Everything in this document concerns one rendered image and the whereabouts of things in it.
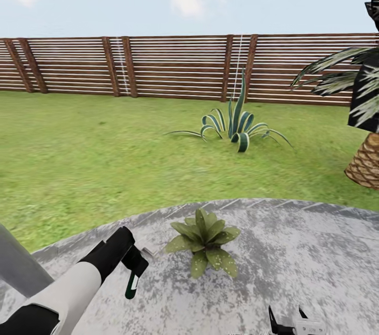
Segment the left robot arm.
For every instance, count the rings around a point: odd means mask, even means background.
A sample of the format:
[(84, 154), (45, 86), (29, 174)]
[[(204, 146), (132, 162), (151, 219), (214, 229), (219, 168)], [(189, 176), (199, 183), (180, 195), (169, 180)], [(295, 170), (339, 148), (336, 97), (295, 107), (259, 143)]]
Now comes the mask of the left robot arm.
[(18, 306), (0, 324), (0, 335), (71, 335), (105, 279), (122, 262), (141, 277), (148, 267), (145, 252), (157, 261), (159, 252), (147, 240), (136, 246), (124, 226), (108, 241), (100, 240), (59, 279)]

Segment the insectifuge atomizer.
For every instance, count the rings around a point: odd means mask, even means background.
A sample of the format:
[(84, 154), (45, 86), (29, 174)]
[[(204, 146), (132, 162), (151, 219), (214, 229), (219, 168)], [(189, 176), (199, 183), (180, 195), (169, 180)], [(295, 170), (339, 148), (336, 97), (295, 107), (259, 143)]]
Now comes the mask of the insectifuge atomizer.
[(127, 289), (125, 292), (125, 297), (127, 299), (133, 299), (135, 296), (135, 292), (138, 286), (139, 278), (135, 273), (131, 271), (130, 279), (127, 285)]

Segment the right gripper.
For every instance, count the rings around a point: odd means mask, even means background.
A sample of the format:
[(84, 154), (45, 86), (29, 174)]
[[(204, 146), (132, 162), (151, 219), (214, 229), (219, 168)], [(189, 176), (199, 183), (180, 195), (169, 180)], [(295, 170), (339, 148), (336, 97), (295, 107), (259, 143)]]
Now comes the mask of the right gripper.
[[(270, 315), (272, 332), (275, 335), (294, 335), (293, 327), (278, 325), (276, 323), (275, 318), (274, 318), (274, 315), (273, 315), (273, 312), (271, 310), (271, 307), (268, 308), (268, 311), (269, 311), (269, 315)], [(302, 318), (306, 318), (307, 319), (307, 316), (305, 315), (305, 313), (301, 309), (299, 311), (300, 311), (300, 314), (301, 314)]]

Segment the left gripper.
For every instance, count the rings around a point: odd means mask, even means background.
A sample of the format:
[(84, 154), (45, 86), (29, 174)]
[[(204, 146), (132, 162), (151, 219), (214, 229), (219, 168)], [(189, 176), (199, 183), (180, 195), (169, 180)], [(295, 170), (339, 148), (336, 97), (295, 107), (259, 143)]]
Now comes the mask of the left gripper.
[(141, 255), (137, 248), (134, 257), (128, 262), (123, 262), (123, 264), (126, 268), (130, 269), (133, 273), (135, 273), (138, 278), (141, 277), (141, 275), (149, 265), (148, 261)]

